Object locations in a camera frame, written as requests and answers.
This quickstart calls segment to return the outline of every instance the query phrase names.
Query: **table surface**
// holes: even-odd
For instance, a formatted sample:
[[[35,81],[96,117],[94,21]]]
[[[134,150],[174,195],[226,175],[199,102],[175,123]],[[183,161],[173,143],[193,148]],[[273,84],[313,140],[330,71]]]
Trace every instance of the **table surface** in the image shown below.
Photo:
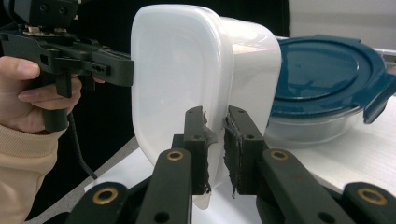
[[[389,99],[387,108],[373,124],[360,123],[331,142],[309,148],[289,148],[288,151],[328,188],[342,192],[345,184],[363,181],[396,195],[396,97]],[[120,182],[130,188],[150,176],[152,171],[153,166],[138,148],[85,190],[106,181]],[[233,200],[231,184],[225,182],[213,190],[206,210],[193,207],[192,223],[261,221],[255,197],[237,195]]]

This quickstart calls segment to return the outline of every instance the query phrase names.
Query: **blue container lid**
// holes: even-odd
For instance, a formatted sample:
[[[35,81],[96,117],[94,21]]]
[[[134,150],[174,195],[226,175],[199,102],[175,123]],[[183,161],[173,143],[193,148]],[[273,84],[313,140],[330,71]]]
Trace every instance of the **blue container lid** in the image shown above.
[[[396,92],[383,59],[357,39],[328,35],[280,40],[282,66],[272,116],[306,119],[357,106],[373,122]]]

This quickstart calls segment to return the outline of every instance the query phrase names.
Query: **plastic food container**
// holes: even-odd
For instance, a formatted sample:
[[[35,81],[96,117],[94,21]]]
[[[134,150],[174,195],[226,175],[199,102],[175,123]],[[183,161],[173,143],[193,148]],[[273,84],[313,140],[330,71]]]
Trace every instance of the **plastic food container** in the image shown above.
[[[143,7],[134,18],[131,57],[134,132],[148,159],[155,164],[174,134],[184,132],[186,111],[202,106],[218,138],[208,152],[209,183],[227,179],[222,121],[228,105],[238,106],[264,134],[281,64],[274,35],[205,7]],[[200,208],[208,202],[208,195],[194,198]]]
[[[313,146],[371,123],[396,92],[396,77],[359,40],[316,35],[279,45],[283,62],[265,133],[272,147]]]

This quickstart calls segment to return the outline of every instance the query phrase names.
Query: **beige sleeve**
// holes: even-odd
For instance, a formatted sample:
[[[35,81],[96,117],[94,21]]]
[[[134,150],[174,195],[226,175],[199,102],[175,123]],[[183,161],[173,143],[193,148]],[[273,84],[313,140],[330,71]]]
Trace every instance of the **beige sleeve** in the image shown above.
[[[44,176],[56,162],[63,133],[29,134],[0,126],[0,223],[26,219]]]

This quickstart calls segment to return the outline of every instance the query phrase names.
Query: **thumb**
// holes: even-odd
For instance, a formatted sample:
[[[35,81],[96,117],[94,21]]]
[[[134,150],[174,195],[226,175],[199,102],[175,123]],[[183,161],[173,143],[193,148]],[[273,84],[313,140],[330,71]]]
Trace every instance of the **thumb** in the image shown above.
[[[4,56],[0,58],[0,78],[28,80],[40,75],[38,64],[18,58]]]

